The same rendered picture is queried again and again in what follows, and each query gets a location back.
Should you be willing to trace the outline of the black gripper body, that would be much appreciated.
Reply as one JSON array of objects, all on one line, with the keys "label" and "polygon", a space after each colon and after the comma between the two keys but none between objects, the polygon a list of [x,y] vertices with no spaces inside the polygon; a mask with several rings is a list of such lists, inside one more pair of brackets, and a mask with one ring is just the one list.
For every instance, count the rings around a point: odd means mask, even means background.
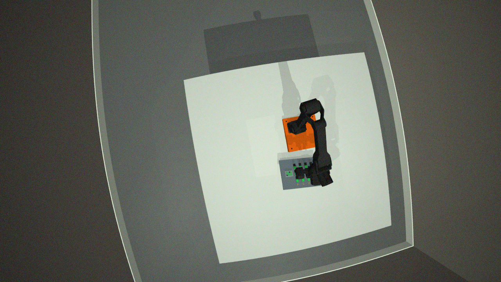
[{"label": "black gripper body", "polygon": [[[312,163],[310,165],[312,166]],[[307,177],[309,174],[316,174],[314,171],[312,171],[311,166],[308,166],[308,169],[303,169],[302,167],[296,168],[296,179],[303,179],[305,177],[305,174]]]}]

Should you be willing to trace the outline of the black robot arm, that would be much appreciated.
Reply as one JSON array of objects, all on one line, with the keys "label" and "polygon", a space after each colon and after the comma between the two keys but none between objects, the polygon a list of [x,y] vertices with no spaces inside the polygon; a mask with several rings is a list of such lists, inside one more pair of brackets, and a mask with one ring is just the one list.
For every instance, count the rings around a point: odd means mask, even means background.
[{"label": "black robot arm", "polygon": [[[327,152],[326,120],[324,119],[324,108],[319,100],[312,99],[303,102],[299,106],[300,114],[297,120],[287,123],[288,133],[299,134],[306,131],[306,123],[311,124],[314,130],[315,152],[313,154],[312,171],[316,174],[309,174],[311,184],[322,187],[333,183],[329,170],[332,169],[331,157]],[[311,119],[311,116],[320,111],[319,120]]]}]

